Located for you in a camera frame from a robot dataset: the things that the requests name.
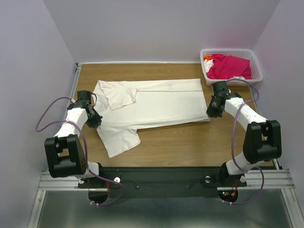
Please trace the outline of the white t shirt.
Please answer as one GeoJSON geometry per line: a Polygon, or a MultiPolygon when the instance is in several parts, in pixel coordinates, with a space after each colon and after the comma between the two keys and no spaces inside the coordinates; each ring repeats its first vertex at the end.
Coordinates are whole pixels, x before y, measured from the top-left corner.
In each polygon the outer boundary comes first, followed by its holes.
{"type": "Polygon", "coordinates": [[[102,116],[97,132],[109,158],[139,145],[139,129],[210,121],[199,78],[99,80],[93,93],[102,116]]]}

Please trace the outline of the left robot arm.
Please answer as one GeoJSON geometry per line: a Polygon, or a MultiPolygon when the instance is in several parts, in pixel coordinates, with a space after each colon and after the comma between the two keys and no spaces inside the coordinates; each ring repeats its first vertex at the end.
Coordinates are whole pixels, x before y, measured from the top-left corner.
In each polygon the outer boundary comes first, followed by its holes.
{"type": "Polygon", "coordinates": [[[74,176],[89,179],[95,187],[105,184],[105,172],[98,162],[89,162],[86,148],[83,148],[79,137],[86,124],[96,129],[102,123],[92,104],[93,93],[83,90],[77,92],[77,99],[67,107],[66,119],[59,131],[44,142],[50,176],[65,178],[74,176]]]}

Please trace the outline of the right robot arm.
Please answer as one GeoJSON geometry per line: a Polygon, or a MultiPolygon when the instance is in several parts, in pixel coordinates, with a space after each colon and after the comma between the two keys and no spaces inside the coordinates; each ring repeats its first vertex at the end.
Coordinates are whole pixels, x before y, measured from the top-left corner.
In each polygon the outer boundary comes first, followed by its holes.
{"type": "Polygon", "coordinates": [[[219,181],[230,185],[237,175],[243,174],[261,162],[277,159],[282,155],[281,126],[276,120],[268,120],[254,111],[241,95],[228,88],[227,81],[212,84],[213,95],[207,108],[210,118],[222,117],[226,112],[234,117],[231,137],[232,159],[221,165],[219,181]],[[236,125],[239,123],[246,131],[242,152],[236,156],[234,140],[236,125]]]}

